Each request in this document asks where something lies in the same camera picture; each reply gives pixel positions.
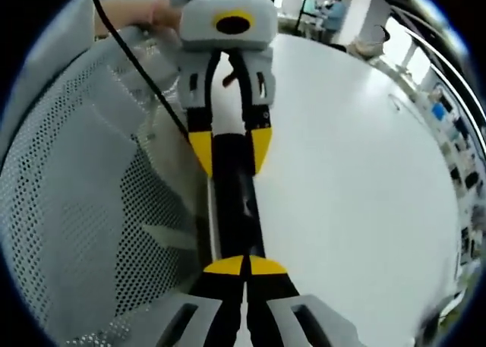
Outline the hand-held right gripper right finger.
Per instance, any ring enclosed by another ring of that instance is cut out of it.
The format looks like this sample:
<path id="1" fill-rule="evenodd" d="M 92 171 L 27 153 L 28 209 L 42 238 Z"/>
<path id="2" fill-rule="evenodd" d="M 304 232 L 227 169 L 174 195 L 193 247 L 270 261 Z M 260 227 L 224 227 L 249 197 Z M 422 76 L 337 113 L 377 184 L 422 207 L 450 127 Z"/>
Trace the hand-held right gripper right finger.
<path id="1" fill-rule="evenodd" d="M 355 325 L 315 295 L 302 295 L 274 260 L 251 255 L 247 324 L 255 346 L 362 346 Z"/>

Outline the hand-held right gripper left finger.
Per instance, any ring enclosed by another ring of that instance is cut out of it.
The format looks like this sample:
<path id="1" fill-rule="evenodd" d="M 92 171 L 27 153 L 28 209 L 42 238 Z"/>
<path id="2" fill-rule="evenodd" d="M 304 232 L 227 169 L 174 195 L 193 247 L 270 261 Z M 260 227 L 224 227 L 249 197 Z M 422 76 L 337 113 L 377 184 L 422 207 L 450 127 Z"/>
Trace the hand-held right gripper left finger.
<path id="1" fill-rule="evenodd" d="M 189 292 L 165 297 L 156 346 L 233 346 L 241 324 L 245 256 L 205 267 Z"/>

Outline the person's left hand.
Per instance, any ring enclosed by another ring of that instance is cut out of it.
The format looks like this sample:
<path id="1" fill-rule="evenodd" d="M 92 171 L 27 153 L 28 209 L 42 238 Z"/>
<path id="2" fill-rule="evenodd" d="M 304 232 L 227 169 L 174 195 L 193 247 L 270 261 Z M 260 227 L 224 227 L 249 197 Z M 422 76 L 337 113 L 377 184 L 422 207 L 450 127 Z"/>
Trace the person's left hand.
<path id="1" fill-rule="evenodd" d="M 179 31 L 181 10 L 171 5 L 170 0 L 152 0 L 148 22 L 151 27 Z"/>

